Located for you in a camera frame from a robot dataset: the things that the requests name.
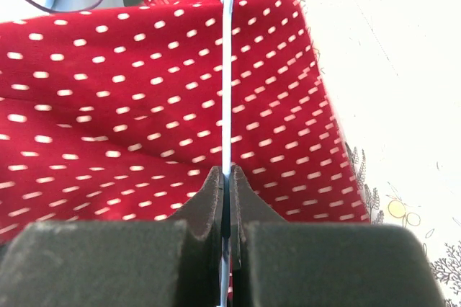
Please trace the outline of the red polka dot cloth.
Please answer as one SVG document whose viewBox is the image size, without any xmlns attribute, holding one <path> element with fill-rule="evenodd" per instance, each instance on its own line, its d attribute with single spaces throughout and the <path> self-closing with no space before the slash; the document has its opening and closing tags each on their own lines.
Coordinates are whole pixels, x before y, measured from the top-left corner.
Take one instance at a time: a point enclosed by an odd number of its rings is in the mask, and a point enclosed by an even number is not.
<svg viewBox="0 0 461 307">
<path fill-rule="evenodd" d="M 222 24 L 220 0 L 142 0 L 1 25 L 1 248 L 164 221 L 222 172 Z M 233 0 L 231 33 L 231 173 L 287 222 L 368 222 L 300 1 Z"/>
</svg>

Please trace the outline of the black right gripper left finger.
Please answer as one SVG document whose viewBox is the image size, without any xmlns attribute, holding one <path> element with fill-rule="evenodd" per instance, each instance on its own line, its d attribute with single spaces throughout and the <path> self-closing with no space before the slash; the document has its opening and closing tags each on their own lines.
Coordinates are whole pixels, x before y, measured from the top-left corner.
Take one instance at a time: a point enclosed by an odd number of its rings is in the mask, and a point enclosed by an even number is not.
<svg viewBox="0 0 461 307">
<path fill-rule="evenodd" d="M 43 221 L 1 248 L 3 306 L 219 306 L 223 178 L 164 221 Z"/>
</svg>

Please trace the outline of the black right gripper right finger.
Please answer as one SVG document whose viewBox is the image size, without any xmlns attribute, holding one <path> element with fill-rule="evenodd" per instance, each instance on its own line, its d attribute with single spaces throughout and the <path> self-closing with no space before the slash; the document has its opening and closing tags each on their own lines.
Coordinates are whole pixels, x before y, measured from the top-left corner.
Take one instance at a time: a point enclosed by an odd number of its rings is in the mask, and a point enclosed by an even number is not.
<svg viewBox="0 0 461 307">
<path fill-rule="evenodd" d="M 397 226 L 290 223 L 230 176 L 234 306 L 443 306 L 416 237 Z"/>
</svg>

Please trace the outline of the light blue wire hanger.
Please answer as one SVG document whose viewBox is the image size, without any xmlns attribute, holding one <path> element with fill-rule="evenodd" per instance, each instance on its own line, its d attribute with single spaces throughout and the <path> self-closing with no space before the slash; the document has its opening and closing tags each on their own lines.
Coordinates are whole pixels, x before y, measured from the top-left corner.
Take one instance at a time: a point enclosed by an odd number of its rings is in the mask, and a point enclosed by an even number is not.
<svg viewBox="0 0 461 307">
<path fill-rule="evenodd" d="M 222 24 L 222 173 L 223 173 L 223 216 L 222 257 L 220 269 L 220 305 L 228 305 L 228 289 L 231 270 L 231 82 L 232 82 L 232 17 L 233 0 L 220 0 L 223 4 Z"/>
</svg>

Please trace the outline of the floral tablecloth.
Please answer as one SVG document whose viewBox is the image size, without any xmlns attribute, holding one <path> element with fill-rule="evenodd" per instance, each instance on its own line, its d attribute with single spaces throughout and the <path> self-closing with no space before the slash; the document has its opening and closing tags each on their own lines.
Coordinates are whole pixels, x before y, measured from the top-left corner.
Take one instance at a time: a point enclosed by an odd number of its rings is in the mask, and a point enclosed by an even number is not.
<svg viewBox="0 0 461 307">
<path fill-rule="evenodd" d="M 460 304 L 460 0 L 300 0 L 373 223 Z"/>
</svg>

